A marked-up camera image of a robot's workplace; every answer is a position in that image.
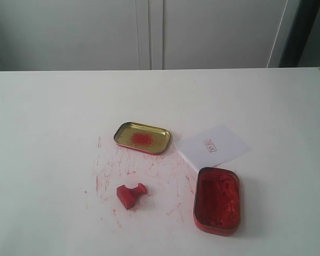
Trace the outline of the red rubber stamp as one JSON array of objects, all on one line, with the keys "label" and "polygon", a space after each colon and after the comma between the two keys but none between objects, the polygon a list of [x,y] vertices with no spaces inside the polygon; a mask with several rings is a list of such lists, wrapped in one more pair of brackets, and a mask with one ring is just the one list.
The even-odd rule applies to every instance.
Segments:
[{"label": "red rubber stamp", "polygon": [[134,188],[122,185],[116,189],[116,195],[126,210],[133,208],[138,198],[145,194],[147,194],[147,188],[141,183]]}]

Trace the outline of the red ink tin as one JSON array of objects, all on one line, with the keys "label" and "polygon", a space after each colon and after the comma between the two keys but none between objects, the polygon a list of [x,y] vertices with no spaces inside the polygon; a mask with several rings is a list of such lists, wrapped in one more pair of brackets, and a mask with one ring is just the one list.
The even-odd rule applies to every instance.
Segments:
[{"label": "red ink tin", "polygon": [[206,233],[230,236],[236,232],[241,222],[241,186],[233,171],[199,170],[193,217],[196,227]]}]

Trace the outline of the gold tin lid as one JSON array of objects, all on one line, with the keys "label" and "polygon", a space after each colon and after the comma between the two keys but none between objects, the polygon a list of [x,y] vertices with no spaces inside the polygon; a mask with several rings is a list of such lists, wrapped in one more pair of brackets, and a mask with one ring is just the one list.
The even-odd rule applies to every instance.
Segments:
[{"label": "gold tin lid", "polygon": [[122,147],[151,155],[166,151],[172,134],[170,131],[136,122],[123,123],[114,134],[114,141]]}]

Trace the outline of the white paper pad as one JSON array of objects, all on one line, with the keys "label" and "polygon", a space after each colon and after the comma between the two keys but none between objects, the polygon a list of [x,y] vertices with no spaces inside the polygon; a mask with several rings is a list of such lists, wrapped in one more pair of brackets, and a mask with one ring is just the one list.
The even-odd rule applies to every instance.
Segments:
[{"label": "white paper pad", "polygon": [[196,171],[234,160],[250,147],[224,125],[218,125],[175,143],[182,158]]}]

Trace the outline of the white cabinet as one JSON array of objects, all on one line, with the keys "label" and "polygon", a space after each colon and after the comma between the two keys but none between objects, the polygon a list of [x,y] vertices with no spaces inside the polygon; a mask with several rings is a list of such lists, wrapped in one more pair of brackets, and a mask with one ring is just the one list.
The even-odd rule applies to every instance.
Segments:
[{"label": "white cabinet", "polygon": [[0,1],[0,71],[277,67],[299,1]]}]

